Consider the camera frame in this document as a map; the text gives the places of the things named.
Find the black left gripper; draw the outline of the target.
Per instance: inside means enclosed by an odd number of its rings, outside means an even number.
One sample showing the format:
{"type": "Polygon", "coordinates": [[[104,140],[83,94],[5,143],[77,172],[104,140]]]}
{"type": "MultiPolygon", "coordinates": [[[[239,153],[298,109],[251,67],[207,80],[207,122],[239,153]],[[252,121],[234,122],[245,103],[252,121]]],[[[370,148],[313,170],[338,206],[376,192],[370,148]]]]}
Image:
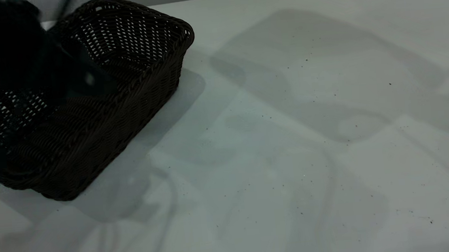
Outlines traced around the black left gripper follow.
{"type": "Polygon", "coordinates": [[[45,44],[35,63],[34,85],[51,89],[49,99],[111,95],[117,84],[78,40],[45,44]]]}

